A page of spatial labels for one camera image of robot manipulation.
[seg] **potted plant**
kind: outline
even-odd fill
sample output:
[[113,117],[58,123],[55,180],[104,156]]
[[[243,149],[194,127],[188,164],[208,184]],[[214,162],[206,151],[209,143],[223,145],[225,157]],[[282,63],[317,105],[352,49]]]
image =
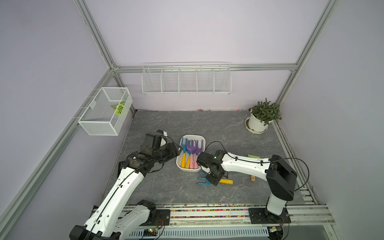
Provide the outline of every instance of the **potted plant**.
[[257,102],[251,108],[251,116],[245,121],[245,125],[250,132],[260,134],[268,129],[268,125],[273,121],[281,119],[280,105],[270,104],[267,99],[265,102]]

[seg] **wire mesh basket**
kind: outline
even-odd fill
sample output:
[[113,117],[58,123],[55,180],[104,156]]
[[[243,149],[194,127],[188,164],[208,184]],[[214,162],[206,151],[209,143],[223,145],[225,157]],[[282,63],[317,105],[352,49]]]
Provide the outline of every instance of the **wire mesh basket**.
[[229,65],[170,68],[144,68],[141,75],[144,94],[230,94]]
[[78,123],[89,135],[117,136],[131,104],[128,88],[101,88]]

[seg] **white robotic arm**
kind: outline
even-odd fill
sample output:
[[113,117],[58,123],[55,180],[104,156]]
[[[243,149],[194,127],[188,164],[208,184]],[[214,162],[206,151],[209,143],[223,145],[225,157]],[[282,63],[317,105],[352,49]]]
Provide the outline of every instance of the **white robotic arm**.
[[281,159],[277,155],[270,159],[254,159],[217,151],[214,155],[200,153],[197,163],[210,169],[206,179],[214,185],[226,171],[242,172],[268,181],[272,193],[266,206],[266,215],[274,223],[281,219],[287,201],[293,200],[297,178],[297,173]]
[[125,204],[155,162],[164,164],[177,157],[182,147],[167,143],[167,133],[158,130],[146,134],[139,152],[128,155],[119,177],[96,212],[83,226],[76,225],[71,240],[124,240],[143,223],[153,224],[156,214],[154,203],[141,200],[130,213],[118,219]]

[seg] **green leaves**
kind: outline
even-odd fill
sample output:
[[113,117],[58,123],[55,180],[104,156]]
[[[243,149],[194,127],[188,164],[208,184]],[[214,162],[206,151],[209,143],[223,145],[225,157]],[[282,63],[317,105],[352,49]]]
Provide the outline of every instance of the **green leaves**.
[[264,126],[269,125],[270,121],[281,119],[280,105],[270,104],[266,98],[265,102],[257,102],[257,105],[252,107],[251,113],[260,121],[264,121]]

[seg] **yellow-handled tool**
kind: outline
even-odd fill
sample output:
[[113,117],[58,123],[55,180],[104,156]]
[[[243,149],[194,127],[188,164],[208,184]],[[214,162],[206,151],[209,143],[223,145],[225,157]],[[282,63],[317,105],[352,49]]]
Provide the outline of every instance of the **yellow-handled tool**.
[[185,153],[183,153],[183,159],[181,160],[181,167],[185,168]]
[[[206,175],[205,172],[199,172],[199,174],[201,175]],[[207,181],[207,179],[205,177],[197,177],[197,179],[201,179],[201,180],[204,180],[204,182],[198,182],[196,183],[197,185],[204,185],[204,186],[209,186],[211,185],[211,183],[209,181]],[[233,180],[232,179],[220,179],[221,183],[224,183],[224,184],[230,184],[230,185],[233,185]]]
[[191,154],[188,156],[187,164],[185,165],[185,168],[189,169],[189,165],[191,163]]
[[233,185],[233,180],[232,179],[220,179],[219,182]]
[[182,146],[183,151],[184,151],[183,158],[181,159],[181,167],[182,168],[185,168],[185,152],[187,151],[187,141],[188,141],[188,139],[186,138],[185,143],[184,143],[184,138],[183,137],[181,138],[181,144],[180,145]]

